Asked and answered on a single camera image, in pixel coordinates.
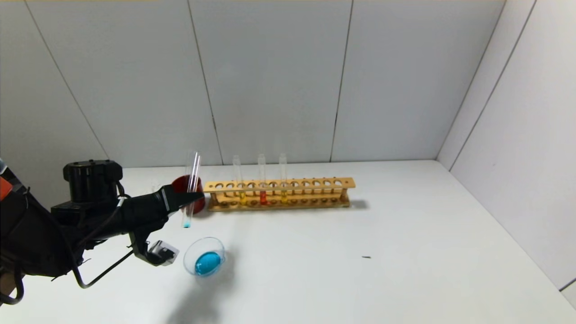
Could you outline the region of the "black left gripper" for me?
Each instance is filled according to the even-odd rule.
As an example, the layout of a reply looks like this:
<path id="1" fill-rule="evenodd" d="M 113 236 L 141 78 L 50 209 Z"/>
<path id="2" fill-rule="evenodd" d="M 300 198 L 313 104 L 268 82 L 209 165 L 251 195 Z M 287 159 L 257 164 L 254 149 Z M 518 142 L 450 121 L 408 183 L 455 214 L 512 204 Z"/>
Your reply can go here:
<path id="1" fill-rule="evenodd" d="M 154 193 L 128 198 L 121 206 L 121 231 L 144 230 L 154 232 L 163 228 L 169 215 L 183 208 L 194 211 L 204 199 L 203 192 L 175 192 L 171 185 Z"/>

